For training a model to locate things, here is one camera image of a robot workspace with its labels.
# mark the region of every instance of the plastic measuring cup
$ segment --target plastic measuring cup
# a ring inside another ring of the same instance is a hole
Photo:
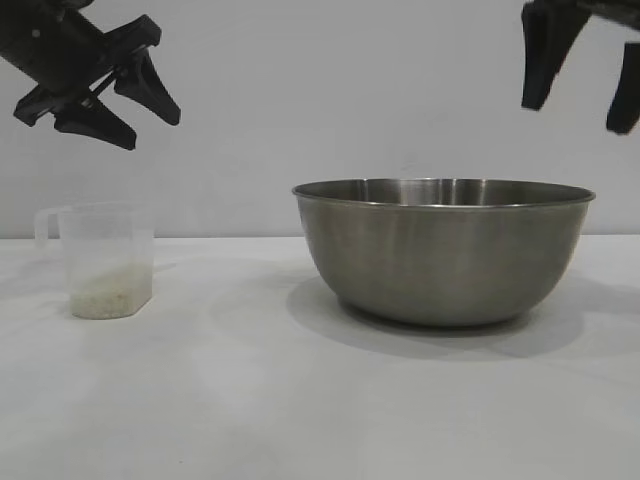
[[[140,205],[109,202],[48,208],[36,214],[36,246],[58,218],[71,313],[80,318],[121,318],[152,295],[153,219]]]

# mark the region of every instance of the white wall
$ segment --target white wall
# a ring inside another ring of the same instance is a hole
[[[594,189],[590,232],[640,232],[640,128],[604,127],[623,43],[592,20],[543,112],[520,109],[513,0],[97,0],[107,30],[147,13],[183,108],[178,128],[113,94],[138,150],[34,129],[11,113],[31,82],[0,64],[0,236],[42,207],[135,199],[160,235],[300,232],[290,188],[343,177],[547,180]]]

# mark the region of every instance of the stainless steel bowl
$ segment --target stainless steel bowl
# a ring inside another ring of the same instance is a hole
[[[300,185],[313,260],[344,301],[390,319],[468,326],[516,317],[562,277],[594,194],[505,180]]]

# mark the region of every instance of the bowl rim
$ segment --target bowl rim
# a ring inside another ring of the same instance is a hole
[[[576,190],[582,194],[581,197],[571,200],[556,200],[550,202],[538,202],[538,203],[508,203],[502,205],[446,205],[446,204],[432,204],[432,205],[403,205],[401,203],[386,203],[386,202],[368,202],[362,200],[344,200],[340,198],[323,197],[320,195],[312,195],[309,193],[303,193],[301,190],[305,187],[320,184],[330,183],[344,183],[344,182],[368,182],[368,181],[471,181],[471,182],[494,182],[494,183],[515,183],[520,185],[545,185],[550,187],[559,187],[565,189]],[[298,198],[306,198],[310,200],[318,200],[324,203],[331,203],[345,206],[358,206],[358,207],[376,207],[376,208],[396,208],[402,210],[432,210],[432,211],[444,211],[444,210],[456,210],[456,211],[477,211],[477,210],[504,210],[504,209],[531,209],[531,208],[545,208],[545,207],[563,207],[567,205],[584,204],[589,203],[596,198],[596,194],[584,187],[577,187],[573,185],[565,185],[562,183],[552,182],[538,182],[529,180],[510,180],[500,178],[453,178],[453,177],[415,177],[415,178],[391,178],[391,177],[375,177],[375,178],[345,178],[337,180],[326,180],[318,182],[309,182],[296,185],[291,189],[293,195]]]

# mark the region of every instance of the white tabletop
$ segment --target white tabletop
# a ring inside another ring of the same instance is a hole
[[[160,240],[136,316],[71,317],[0,242],[2,480],[640,478],[640,237],[583,237],[526,319],[341,307],[302,239]]]

